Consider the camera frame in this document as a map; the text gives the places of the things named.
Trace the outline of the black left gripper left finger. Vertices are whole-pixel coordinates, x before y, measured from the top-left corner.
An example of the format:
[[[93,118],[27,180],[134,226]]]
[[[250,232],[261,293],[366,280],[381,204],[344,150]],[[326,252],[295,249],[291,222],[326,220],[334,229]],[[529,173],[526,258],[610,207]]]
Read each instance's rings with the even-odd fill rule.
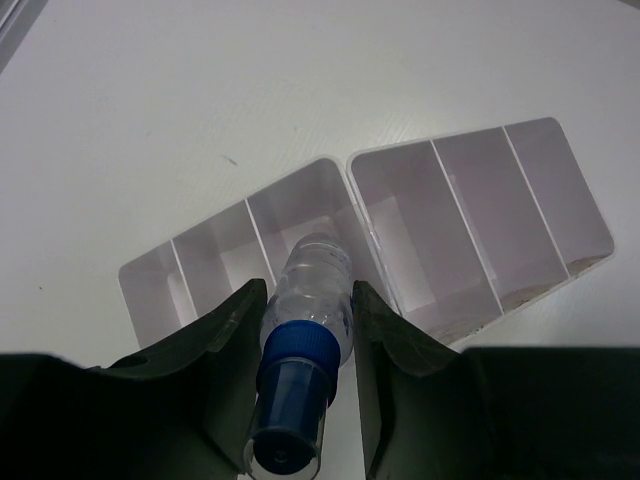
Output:
[[[5,479],[234,479],[254,409],[266,284],[109,367],[1,358]]]

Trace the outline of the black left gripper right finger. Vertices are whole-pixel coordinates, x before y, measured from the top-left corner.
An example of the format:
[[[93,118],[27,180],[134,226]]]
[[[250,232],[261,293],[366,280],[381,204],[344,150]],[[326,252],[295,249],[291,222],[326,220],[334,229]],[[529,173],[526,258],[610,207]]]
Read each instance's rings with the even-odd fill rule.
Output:
[[[369,479],[635,479],[635,348],[455,352],[353,289]]]

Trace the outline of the clear spray bottle blue cap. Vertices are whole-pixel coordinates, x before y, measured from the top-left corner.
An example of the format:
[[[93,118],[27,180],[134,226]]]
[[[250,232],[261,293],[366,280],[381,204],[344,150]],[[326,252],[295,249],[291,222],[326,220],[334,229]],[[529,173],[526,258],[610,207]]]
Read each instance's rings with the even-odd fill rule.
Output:
[[[353,348],[352,265],[324,232],[293,247],[261,320],[257,399],[244,447],[252,479],[313,479],[327,411]]]

